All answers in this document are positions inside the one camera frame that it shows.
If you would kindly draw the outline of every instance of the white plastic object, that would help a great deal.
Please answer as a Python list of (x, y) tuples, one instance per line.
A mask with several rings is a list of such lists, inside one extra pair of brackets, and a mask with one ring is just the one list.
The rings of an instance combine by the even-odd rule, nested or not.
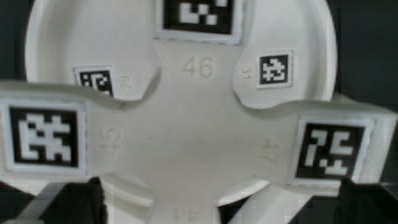
[[(102, 90), (109, 71), (114, 97), (136, 100), (159, 65), (164, 73), (187, 77), (187, 88), (193, 82), (232, 80), (251, 108), (331, 100), (336, 37), (326, 0), (216, 0), (198, 5), (177, 0), (38, 0), (27, 35), (31, 82), (86, 83)], [(86, 70), (95, 75), (75, 82), (73, 73)]]
[(27, 80), (143, 98), (159, 72), (148, 0), (38, 0), (27, 32)]
[[(155, 79), (145, 100), (130, 103), (82, 87), (0, 84), (6, 154), (0, 175), (15, 180), (47, 182), (81, 181), (100, 175), (114, 223), (127, 222), (118, 217), (130, 217), (134, 223), (148, 224), (219, 223), (217, 206), (225, 199), (239, 200), (239, 194), (258, 190), (253, 196), (258, 206), (246, 206), (240, 211), (240, 217), (249, 220), (244, 223), (264, 224), (265, 220), (288, 223), (290, 219), (281, 216), (294, 217), (312, 195), (336, 195), (340, 184), (335, 178), (347, 176), (358, 183), (379, 182), (397, 114), (347, 101), (290, 102), (274, 109), (253, 110), (242, 107), (225, 79), (198, 82), (196, 88), (185, 88), (187, 77), (164, 74), (162, 85)], [(65, 104), (84, 105), (84, 111), (73, 107), (66, 109)], [(73, 141), (63, 141), (63, 145), (70, 147), (68, 153), (86, 151), (86, 158), (73, 159), (82, 162), (77, 169), (86, 167), (84, 175), (70, 172), (73, 167), (63, 166), (73, 158), (65, 155), (59, 160), (40, 156), (40, 159), (18, 157), (20, 160), (6, 161), (13, 158), (10, 154), (17, 158), (22, 151), (11, 146), (27, 134), (27, 116), (34, 114), (47, 118), (45, 124), (34, 122), (31, 132), (38, 133), (47, 126), (52, 133), (57, 122), (50, 118), (72, 117), (68, 112), (86, 114), (88, 118), (84, 124), (77, 122), (81, 130), (73, 132), (84, 133), (86, 138), (75, 138), (68, 131), (59, 133), (81, 142), (82, 147), (73, 148)], [(61, 120), (63, 125), (73, 126), (77, 120)], [(320, 133), (331, 139), (326, 143), (319, 139)], [(57, 153), (59, 134), (40, 144), (47, 154)], [(27, 145), (34, 146), (40, 140), (43, 138), (33, 134)], [(324, 153), (313, 164), (324, 165), (297, 165), (312, 158), (312, 148)], [(10, 162), (31, 169), (15, 169)], [(52, 172), (56, 167), (66, 172)], [(349, 170), (333, 176), (324, 168)], [(274, 211), (287, 205), (290, 210), (280, 215), (262, 210)]]

